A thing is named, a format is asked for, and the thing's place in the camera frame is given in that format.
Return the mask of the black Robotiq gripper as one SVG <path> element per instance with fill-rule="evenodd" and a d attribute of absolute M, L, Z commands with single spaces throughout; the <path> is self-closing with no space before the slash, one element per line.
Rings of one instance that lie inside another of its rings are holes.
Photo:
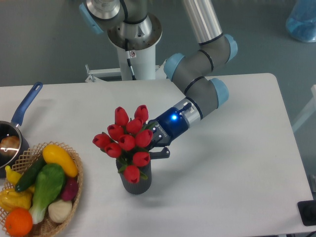
<path fill-rule="evenodd" d="M 182 114 L 184 111 L 184 108 L 172 107 L 148 122 L 153 136 L 147 148 L 151 150 L 155 147 L 164 147 L 159 152 L 149 152 L 151 159 L 170 157 L 170 150 L 166 146 L 169 146 L 173 140 L 189 129 L 188 122 Z"/>

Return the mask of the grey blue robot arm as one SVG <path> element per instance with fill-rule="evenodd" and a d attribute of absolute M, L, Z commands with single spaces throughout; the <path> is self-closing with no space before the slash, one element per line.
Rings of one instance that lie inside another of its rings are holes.
<path fill-rule="evenodd" d="M 194 123 L 224 104 L 229 92 L 218 80 L 207 80 L 216 67 L 237 54 L 237 43 L 222 32 L 209 0 L 182 2 L 199 44 L 199 50 L 186 57 L 170 56 L 163 71 L 185 98 L 151 121 L 154 134 L 147 146 L 151 159 L 168 158 L 170 143 Z M 162 35 L 159 20 L 148 12 L 145 0 L 85 0 L 79 10 L 96 34 L 106 32 L 116 47 L 122 80 L 156 77 L 156 44 Z M 160 152 L 151 152 L 160 147 Z"/>

